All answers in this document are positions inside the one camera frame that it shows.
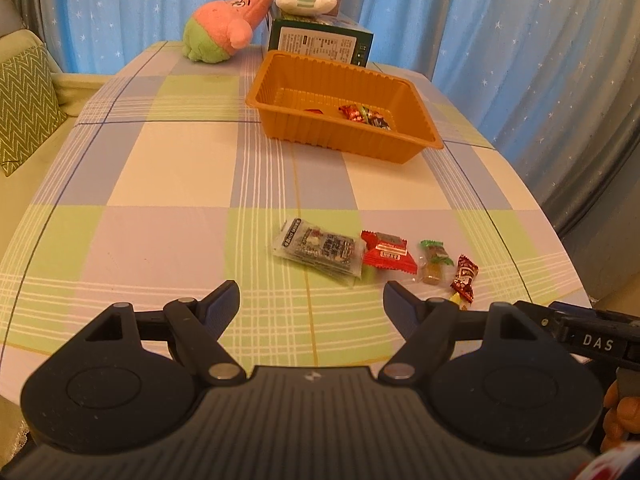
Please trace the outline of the right hand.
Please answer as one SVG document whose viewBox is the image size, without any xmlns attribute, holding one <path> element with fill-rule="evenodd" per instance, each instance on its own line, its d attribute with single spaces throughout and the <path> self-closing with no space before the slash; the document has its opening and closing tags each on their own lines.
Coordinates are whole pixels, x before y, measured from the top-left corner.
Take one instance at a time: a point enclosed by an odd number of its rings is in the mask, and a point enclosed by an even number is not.
<svg viewBox="0 0 640 480">
<path fill-rule="evenodd" d="M 638 396 L 621 396 L 618 383 L 608 388 L 603 406 L 606 414 L 603 421 L 604 438 L 601 451 L 616 448 L 628 440 L 629 436 L 638 436 L 640 432 L 640 400 Z"/>
</svg>

